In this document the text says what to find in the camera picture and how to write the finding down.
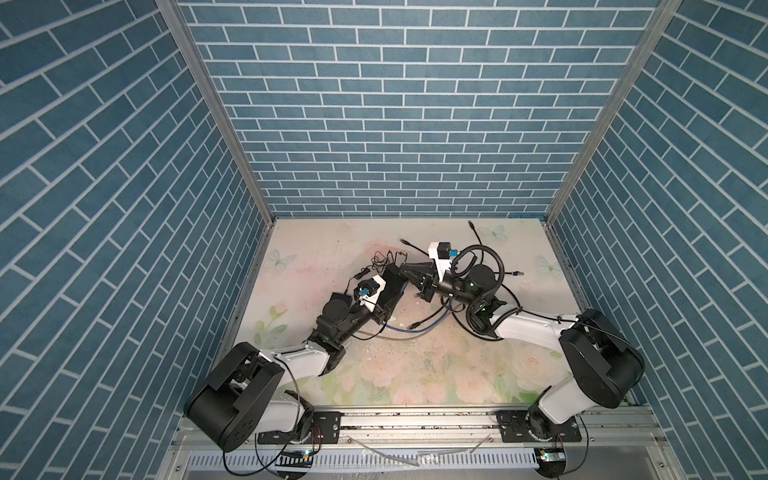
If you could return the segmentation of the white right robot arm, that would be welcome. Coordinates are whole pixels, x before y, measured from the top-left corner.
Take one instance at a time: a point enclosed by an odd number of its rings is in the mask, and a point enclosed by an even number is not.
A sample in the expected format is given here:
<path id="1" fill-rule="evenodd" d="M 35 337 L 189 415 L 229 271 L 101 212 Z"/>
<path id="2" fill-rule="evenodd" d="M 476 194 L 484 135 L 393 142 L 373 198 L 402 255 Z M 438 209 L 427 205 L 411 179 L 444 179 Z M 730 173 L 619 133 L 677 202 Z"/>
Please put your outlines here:
<path id="1" fill-rule="evenodd" d="M 616 408 L 641 379 L 645 360 L 600 311 L 588 309 L 573 316 L 526 311 L 519 302 L 497 297 L 503 288 L 503 271 L 476 264 L 462 273 L 439 261 L 406 263 L 400 267 L 426 301 L 440 300 L 463 307 L 465 330 L 488 341 L 519 340 L 561 354 L 568 376 L 544 389 L 526 414 L 538 436 L 568 426 L 593 407 Z"/>

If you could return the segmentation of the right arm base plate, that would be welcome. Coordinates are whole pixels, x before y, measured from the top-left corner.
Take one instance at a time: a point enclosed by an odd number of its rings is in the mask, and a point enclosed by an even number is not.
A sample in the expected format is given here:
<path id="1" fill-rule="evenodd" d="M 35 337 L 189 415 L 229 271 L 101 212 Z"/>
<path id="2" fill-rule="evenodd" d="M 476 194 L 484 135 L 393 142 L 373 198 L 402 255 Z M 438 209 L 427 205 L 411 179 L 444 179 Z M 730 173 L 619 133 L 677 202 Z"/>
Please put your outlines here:
<path id="1" fill-rule="evenodd" d="M 574 417 L 565 423 L 556 424 L 534 408 L 499 410 L 495 412 L 495 419 L 504 443 L 582 441 L 582 434 Z"/>

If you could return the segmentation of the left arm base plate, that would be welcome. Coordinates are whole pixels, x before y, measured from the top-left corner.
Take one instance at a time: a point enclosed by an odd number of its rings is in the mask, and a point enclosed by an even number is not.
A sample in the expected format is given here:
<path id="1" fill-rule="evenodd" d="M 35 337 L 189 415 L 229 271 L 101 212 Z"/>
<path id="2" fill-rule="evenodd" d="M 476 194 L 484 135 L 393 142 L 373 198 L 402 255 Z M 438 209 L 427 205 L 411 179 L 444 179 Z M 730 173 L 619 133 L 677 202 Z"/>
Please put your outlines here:
<path id="1" fill-rule="evenodd" d="M 340 411 L 305 412 L 298 420 L 289 424 L 290 430 L 272 428 L 257 434 L 259 444 L 285 444 L 290 442 L 306 443 L 314 436 L 316 443 L 337 444 L 341 429 L 342 413 Z"/>

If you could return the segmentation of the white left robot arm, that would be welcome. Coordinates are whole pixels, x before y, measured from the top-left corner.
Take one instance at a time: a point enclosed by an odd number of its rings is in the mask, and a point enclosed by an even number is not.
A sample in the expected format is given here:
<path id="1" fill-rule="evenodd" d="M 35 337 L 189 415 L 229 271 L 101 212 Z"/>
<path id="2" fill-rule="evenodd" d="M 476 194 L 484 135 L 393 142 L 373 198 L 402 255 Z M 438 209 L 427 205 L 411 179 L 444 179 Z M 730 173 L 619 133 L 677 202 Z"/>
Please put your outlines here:
<path id="1" fill-rule="evenodd" d="M 315 407 L 298 381 L 321 377 L 341 362 L 346 344 L 366 341 L 362 327 L 384 327 L 408 283 L 399 267 L 362 279 L 351 294 L 334 292 L 306 340 L 260 350 L 240 342 L 217 363 L 186 400 L 184 415 L 223 452 L 264 434 L 275 442 L 299 442 L 314 429 Z"/>

